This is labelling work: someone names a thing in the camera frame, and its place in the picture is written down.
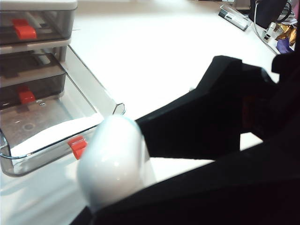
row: gold wrapper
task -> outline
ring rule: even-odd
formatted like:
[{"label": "gold wrapper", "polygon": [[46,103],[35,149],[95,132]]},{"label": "gold wrapper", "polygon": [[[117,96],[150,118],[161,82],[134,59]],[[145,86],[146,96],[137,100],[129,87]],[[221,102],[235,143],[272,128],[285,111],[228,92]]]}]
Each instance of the gold wrapper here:
[{"label": "gold wrapper", "polygon": [[297,30],[294,28],[290,34],[290,46],[293,46],[296,43],[296,34]]},{"label": "gold wrapper", "polygon": [[292,25],[284,25],[284,24],[278,24],[278,25],[283,30],[283,32],[276,38],[276,40],[289,38],[290,46],[293,46],[296,42],[297,30]]}]

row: red latch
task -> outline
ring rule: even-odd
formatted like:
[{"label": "red latch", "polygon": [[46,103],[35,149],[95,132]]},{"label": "red latch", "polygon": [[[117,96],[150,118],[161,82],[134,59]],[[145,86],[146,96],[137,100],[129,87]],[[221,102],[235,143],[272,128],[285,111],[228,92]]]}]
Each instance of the red latch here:
[{"label": "red latch", "polygon": [[71,147],[73,154],[77,160],[80,159],[83,151],[88,145],[88,143],[85,141],[82,135],[72,138],[67,143]]},{"label": "red latch", "polygon": [[33,102],[36,100],[33,93],[29,90],[27,86],[18,87],[19,99],[22,104]]},{"label": "red latch", "polygon": [[36,39],[36,30],[31,27],[25,19],[13,19],[15,31],[20,40],[23,39]]}]

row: white desk surface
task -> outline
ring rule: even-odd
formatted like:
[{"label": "white desk surface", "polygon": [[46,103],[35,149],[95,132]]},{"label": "white desk surface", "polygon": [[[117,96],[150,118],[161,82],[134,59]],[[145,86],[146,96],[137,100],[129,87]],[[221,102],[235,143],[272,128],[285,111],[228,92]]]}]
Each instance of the white desk surface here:
[{"label": "white desk surface", "polygon": [[[270,72],[274,55],[252,29],[218,16],[219,4],[189,0],[80,0],[71,46],[137,119],[195,87],[216,55]],[[242,136],[241,148],[257,143]],[[207,163],[152,158],[158,180]],[[85,206],[68,155],[26,176],[1,173],[1,224],[69,224]]]}]

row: black object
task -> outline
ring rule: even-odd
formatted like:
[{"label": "black object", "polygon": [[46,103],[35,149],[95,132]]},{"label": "black object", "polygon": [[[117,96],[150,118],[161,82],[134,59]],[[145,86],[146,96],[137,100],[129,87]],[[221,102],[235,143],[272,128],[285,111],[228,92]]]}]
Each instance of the black object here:
[{"label": "black object", "polygon": [[[257,6],[256,24],[268,28],[271,22],[276,22],[287,0],[261,0]],[[255,0],[250,0],[251,11],[249,18],[254,21]]]},{"label": "black object", "polygon": [[[299,224],[299,43],[297,36],[295,52],[273,60],[277,84],[259,67],[215,57],[194,91],[137,123],[152,157],[216,161],[94,215],[85,208],[72,225]],[[240,152],[237,136],[246,131],[263,143]]]},{"label": "black object", "polygon": [[292,5],[289,2],[287,2],[286,5],[288,6],[286,15],[281,20],[277,20],[277,23],[284,22],[291,15],[291,13],[292,13]]}]

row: white cable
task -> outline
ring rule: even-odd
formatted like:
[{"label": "white cable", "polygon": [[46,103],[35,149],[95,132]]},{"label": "white cable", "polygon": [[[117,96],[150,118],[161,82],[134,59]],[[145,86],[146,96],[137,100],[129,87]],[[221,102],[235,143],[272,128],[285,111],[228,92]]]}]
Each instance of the white cable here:
[{"label": "white cable", "polygon": [[254,30],[255,34],[259,37],[259,39],[275,54],[278,55],[278,53],[267,43],[265,40],[258,34],[257,29],[256,29],[256,12],[257,12],[257,6],[259,3],[255,4],[255,10],[254,10]]}]

